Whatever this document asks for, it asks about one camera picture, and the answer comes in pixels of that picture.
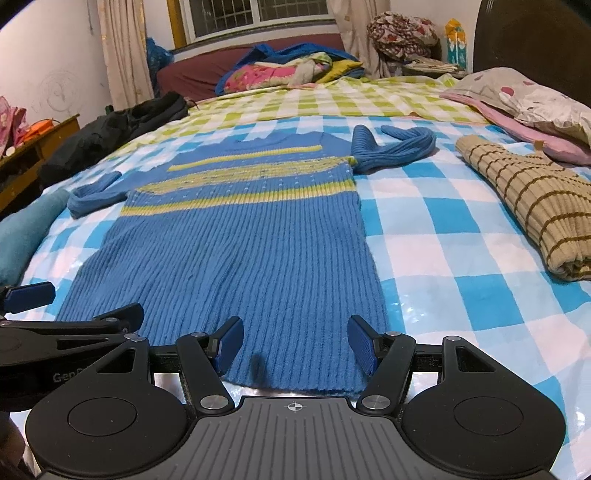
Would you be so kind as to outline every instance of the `bedsheet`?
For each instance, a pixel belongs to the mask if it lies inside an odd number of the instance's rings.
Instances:
[[[304,115],[418,116],[440,122],[489,122],[476,110],[439,94],[458,80],[449,74],[438,79],[424,76],[381,80],[348,77],[309,87],[270,87],[232,93],[199,102],[180,121],[170,122],[154,132],[133,140],[108,158],[136,150],[172,136],[181,137],[265,120]]]
[[[494,191],[455,152],[454,142],[467,134],[505,144],[516,153],[531,150],[498,127],[408,118],[279,119],[146,145],[60,186],[85,184],[115,168],[147,170],[179,152],[228,137],[251,140],[274,131],[324,131],[350,140],[357,124],[366,125],[381,143],[393,141],[380,133],[384,124],[427,127],[437,134],[438,149],[431,157],[356,177],[391,329],[420,343],[460,335],[549,396],[567,419],[567,437],[553,472],[564,480],[584,479],[591,473],[591,282],[565,284],[550,277]],[[591,178],[589,169],[575,170]],[[11,318],[53,319],[77,269],[99,248],[120,209],[114,206],[79,220],[62,213],[23,282],[52,281],[56,300]],[[415,377],[415,393],[428,386],[427,376]],[[239,397],[251,390],[232,387],[232,392]]]

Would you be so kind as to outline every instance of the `yellow stripe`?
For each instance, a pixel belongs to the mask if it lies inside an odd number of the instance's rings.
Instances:
[[[346,157],[326,157],[279,163],[258,163],[246,167],[217,168],[215,170],[190,173],[176,179],[150,183],[140,187],[138,191],[162,195],[177,190],[202,187],[204,185],[318,173],[330,170],[347,160],[348,158]]]
[[[302,187],[299,189],[274,190],[271,192],[237,193],[225,197],[213,197],[188,200],[186,202],[166,203],[164,205],[148,205],[142,207],[123,207],[122,216],[149,216],[159,213],[178,212],[216,207],[221,205],[246,205],[249,203],[281,202],[283,200],[302,200],[315,197],[327,197],[341,192],[354,192],[353,180],[334,181]]]
[[[220,161],[244,160],[246,158],[267,157],[269,155],[285,155],[289,153],[318,152],[318,150],[322,150],[322,145],[312,145],[311,147],[277,148],[275,150],[264,150],[259,152],[242,153],[238,155],[224,155],[222,157],[210,157],[205,158],[204,160],[184,163],[182,165],[173,165],[168,169],[168,171],[184,170],[186,168],[193,168],[199,165],[207,165],[209,163],[217,163]]]

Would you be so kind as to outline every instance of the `wooden headboard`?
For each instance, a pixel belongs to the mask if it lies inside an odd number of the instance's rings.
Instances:
[[[482,0],[473,69],[493,67],[514,68],[591,106],[591,24],[565,0]]]

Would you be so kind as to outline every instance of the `ribbed gray plate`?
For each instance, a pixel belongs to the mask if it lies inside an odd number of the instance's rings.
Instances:
[[[187,442],[128,480],[452,480],[403,441],[394,424],[344,398],[246,397],[237,411],[197,422]],[[540,472],[531,480],[547,480]],[[46,473],[43,480],[58,480]]]

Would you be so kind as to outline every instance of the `green checkered bedsheet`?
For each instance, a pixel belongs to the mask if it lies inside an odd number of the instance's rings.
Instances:
[[[488,121],[467,105],[439,98],[458,80],[445,74],[438,79],[424,76],[381,80],[343,77],[316,87],[271,87],[233,93],[199,102],[189,115],[132,141],[115,155],[140,145],[160,142],[221,128],[233,128],[267,120],[308,115],[334,116],[420,116],[440,122]]]

